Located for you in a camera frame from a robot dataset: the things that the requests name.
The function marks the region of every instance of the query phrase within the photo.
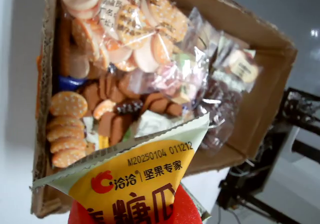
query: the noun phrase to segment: clear plastic bag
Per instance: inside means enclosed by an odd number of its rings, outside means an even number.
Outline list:
[[[204,97],[194,110],[195,116],[210,113],[210,129],[201,145],[210,154],[231,136],[243,93],[252,90],[261,71],[251,55],[233,42],[224,47],[213,66]]]

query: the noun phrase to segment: red object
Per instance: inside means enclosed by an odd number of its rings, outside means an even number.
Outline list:
[[[175,193],[173,204],[173,213],[169,220],[160,222],[162,224],[201,224],[202,220],[198,213],[197,207],[190,196],[180,185]],[[96,224],[89,216],[87,210],[78,202],[74,201],[68,224]]]

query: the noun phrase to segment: cardboard box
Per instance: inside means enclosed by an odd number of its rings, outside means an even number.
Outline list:
[[[253,90],[244,96],[237,116],[234,132],[228,143],[214,156],[198,151],[186,174],[221,169],[254,158],[255,153],[279,107],[285,83],[293,66],[297,50],[277,28],[255,16],[232,0],[172,0],[189,14],[193,6],[217,29],[225,30],[256,49],[256,62],[263,67]],[[45,0],[42,29],[42,62],[38,90],[39,113],[37,118],[34,152],[34,179],[52,174],[45,124],[52,92],[52,61],[56,12],[60,1]],[[33,192],[31,211],[38,217],[69,210],[70,198],[46,186]]]

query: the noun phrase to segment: yellow snack package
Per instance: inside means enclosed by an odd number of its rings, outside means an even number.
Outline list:
[[[101,223],[159,223],[170,218],[176,189],[208,127],[209,114],[167,131],[98,150],[61,172],[36,180],[68,194]]]

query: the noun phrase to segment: red logo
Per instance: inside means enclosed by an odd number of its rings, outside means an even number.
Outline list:
[[[102,185],[103,180],[112,180],[111,171],[100,172],[96,177],[91,179],[91,188],[99,194],[104,194],[112,190],[114,184],[112,181],[109,182],[108,186]]]

